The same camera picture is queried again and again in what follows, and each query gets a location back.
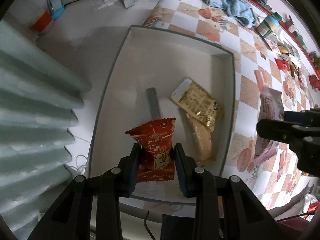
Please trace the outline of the pink crispy cranberry packet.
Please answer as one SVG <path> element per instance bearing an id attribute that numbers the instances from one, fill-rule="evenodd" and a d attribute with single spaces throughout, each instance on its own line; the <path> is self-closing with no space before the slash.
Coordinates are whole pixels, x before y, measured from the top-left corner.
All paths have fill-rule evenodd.
<path id="1" fill-rule="evenodd" d="M 281 92 L 263 87 L 260 93 L 260 113 L 256 125 L 257 140 L 255 144 L 254 166 L 260 165 L 277 154 L 279 133 L 278 122 L 284 120 L 284 107 Z"/>

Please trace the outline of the flat red snack packet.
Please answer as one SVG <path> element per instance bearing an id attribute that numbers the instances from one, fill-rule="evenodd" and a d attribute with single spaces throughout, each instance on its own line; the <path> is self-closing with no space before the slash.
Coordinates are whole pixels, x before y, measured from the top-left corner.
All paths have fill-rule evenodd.
<path id="1" fill-rule="evenodd" d="M 290 71 L 290 63 L 286 60 L 275 59 L 277 67 L 279 70 L 287 70 Z"/>

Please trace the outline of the green lid jar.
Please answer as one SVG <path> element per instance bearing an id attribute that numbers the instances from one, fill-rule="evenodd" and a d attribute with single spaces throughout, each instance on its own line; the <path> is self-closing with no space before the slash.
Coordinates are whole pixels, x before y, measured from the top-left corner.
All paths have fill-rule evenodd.
<path id="1" fill-rule="evenodd" d="M 268 15 L 256 28 L 258 35 L 262 38 L 268 37 L 280 27 L 279 21 L 273 15 Z"/>

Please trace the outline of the orange-brown snack bar packet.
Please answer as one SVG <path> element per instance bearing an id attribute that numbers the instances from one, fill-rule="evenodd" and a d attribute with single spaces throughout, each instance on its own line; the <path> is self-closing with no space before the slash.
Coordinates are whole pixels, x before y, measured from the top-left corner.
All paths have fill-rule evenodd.
<path id="1" fill-rule="evenodd" d="M 192 117 L 189 113 L 186 114 L 187 120 L 193 128 L 195 142 L 197 144 L 198 155 L 197 163 L 201 166 L 213 163 L 216 161 L 216 150 L 213 149 L 212 137 L 210 131 L 206 127 Z"/>

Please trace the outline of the blue snack packet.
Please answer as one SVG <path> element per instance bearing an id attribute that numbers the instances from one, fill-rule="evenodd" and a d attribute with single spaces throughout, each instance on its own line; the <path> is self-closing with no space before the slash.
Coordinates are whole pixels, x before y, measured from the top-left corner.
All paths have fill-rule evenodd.
<path id="1" fill-rule="evenodd" d="M 148 88 L 146 89 L 145 94 L 148 101 L 149 111 L 152 120 L 160 119 L 161 112 L 159 108 L 156 89 L 154 87 Z"/>

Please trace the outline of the light blue towel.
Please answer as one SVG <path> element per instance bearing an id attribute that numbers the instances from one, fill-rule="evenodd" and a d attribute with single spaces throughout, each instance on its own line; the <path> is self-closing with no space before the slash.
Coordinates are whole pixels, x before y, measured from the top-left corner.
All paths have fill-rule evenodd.
<path id="1" fill-rule="evenodd" d="M 223 10 L 226 15 L 246 28 L 257 26 L 257 18 L 253 8 L 246 0 L 201 0 L 210 7 Z"/>

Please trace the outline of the gold foil snack pouch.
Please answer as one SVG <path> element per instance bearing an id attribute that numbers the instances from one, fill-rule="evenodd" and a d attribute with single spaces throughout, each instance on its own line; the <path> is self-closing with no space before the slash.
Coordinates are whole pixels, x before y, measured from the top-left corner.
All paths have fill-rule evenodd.
<path id="1" fill-rule="evenodd" d="M 224 113 L 221 103 L 189 77 L 174 90 L 171 100 L 203 124 L 210 133 L 214 131 L 217 121 Z"/>

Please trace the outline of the red candy packet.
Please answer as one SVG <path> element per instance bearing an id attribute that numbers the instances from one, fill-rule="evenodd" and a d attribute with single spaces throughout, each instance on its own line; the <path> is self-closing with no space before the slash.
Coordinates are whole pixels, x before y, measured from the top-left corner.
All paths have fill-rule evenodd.
<path id="1" fill-rule="evenodd" d="M 139 166 L 138 183 L 174 179 L 175 164 L 170 151 L 175 121 L 175 118 L 152 120 L 125 132 L 146 150 Z"/>

